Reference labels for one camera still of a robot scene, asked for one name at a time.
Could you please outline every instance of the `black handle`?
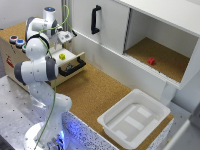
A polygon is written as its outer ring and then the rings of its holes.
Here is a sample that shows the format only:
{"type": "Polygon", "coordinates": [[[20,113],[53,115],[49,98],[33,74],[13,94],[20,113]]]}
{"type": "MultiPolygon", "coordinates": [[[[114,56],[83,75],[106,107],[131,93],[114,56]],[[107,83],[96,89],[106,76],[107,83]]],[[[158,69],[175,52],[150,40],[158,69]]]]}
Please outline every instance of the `black handle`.
{"type": "Polygon", "coordinates": [[[76,72],[77,70],[81,69],[82,67],[84,67],[86,65],[86,63],[80,58],[80,57],[77,57],[77,61],[79,62],[79,65],[69,69],[69,70],[66,70],[66,71],[63,71],[61,69],[61,67],[59,67],[59,74],[66,77],[66,76],[69,76],[70,74],[76,72]]]}
{"type": "Polygon", "coordinates": [[[96,8],[94,8],[92,10],[92,25],[91,25],[91,30],[92,30],[92,34],[96,34],[98,33],[100,30],[98,28],[96,28],[96,12],[101,10],[101,7],[96,5],[96,8]]]}

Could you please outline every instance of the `yellow-green object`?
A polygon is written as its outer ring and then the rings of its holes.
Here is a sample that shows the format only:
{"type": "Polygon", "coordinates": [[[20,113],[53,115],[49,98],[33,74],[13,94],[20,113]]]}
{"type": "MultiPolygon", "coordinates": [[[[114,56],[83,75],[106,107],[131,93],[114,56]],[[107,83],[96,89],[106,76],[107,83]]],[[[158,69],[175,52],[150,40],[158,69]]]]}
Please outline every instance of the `yellow-green object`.
{"type": "Polygon", "coordinates": [[[60,55],[59,55],[59,58],[60,58],[61,60],[64,60],[64,59],[65,59],[65,54],[63,54],[63,53],[60,54],[60,55]]]}

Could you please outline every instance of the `white wall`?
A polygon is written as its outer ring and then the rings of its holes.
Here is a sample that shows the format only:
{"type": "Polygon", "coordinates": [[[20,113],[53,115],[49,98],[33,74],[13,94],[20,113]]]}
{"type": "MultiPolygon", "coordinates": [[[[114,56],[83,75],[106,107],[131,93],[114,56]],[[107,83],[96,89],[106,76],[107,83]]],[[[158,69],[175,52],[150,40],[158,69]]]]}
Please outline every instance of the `white wall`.
{"type": "Polygon", "coordinates": [[[180,91],[177,91],[173,102],[192,112],[200,102],[200,71],[180,91]]]}
{"type": "Polygon", "coordinates": [[[61,23],[61,0],[0,0],[0,29],[23,22],[32,16],[42,17],[45,7],[55,8],[56,19],[61,23]]]}

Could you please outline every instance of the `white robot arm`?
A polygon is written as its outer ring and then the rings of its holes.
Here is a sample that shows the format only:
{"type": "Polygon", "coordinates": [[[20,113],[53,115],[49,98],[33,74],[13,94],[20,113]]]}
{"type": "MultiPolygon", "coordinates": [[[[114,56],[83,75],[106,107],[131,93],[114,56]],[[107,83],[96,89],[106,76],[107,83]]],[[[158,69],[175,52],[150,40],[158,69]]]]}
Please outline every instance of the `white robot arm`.
{"type": "MultiPolygon", "coordinates": [[[[48,115],[52,110],[55,100],[52,115],[36,150],[51,149],[48,147],[49,143],[52,142],[53,139],[56,139],[57,135],[63,130],[61,114],[68,111],[72,106],[72,101],[69,97],[62,94],[55,94],[53,89],[45,83],[45,81],[55,80],[58,75],[58,66],[56,65],[56,61],[47,56],[47,48],[49,48],[50,44],[49,37],[55,35],[58,31],[62,32],[62,27],[47,30],[44,33],[38,33],[41,30],[58,26],[55,19],[54,8],[46,7],[43,12],[43,17],[44,19],[31,17],[27,20],[25,33],[27,46],[25,53],[30,61],[20,62],[16,64],[14,69],[17,80],[24,85],[28,85],[31,99],[46,106],[46,120],[48,120],[48,115]]],[[[43,129],[44,126],[40,129],[35,138],[32,139],[28,145],[26,144],[25,150],[27,150],[28,147],[34,149],[43,129]]],[[[66,149],[67,145],[63,143],[60,147],[66,149]]]]}

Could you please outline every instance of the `drawer handle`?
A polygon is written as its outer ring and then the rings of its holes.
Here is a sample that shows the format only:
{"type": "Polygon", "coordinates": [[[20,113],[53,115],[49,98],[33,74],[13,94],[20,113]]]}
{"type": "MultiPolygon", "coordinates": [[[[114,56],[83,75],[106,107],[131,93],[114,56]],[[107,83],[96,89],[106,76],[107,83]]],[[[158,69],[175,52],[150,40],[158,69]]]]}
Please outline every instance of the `drawer handle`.
{"type": "Polygon", "coordinates": [[[92,10],[92,25],[91,25],[91,30],[92,30],[92,34],[96,34],[98,33],[100,30],[98,28],[96,28],[96,12],[101,10],[101,7],[96,5],[96,8],[94,8],[92,10]]]}
{"type": "Polygon", "coordinates": [[[69,76],[70,74],[76,72],[77,70],[81,69],[82,67],[84,67],[86,65],[86,63],[80,58],[80,57],[77,57],[77,61],[79,62],[79,65],[69,69],[69,70],[65,70],[63,71],[61,69],[61,67],[59,67],[59,74],[66,77],[66,76],[69,76]]]}

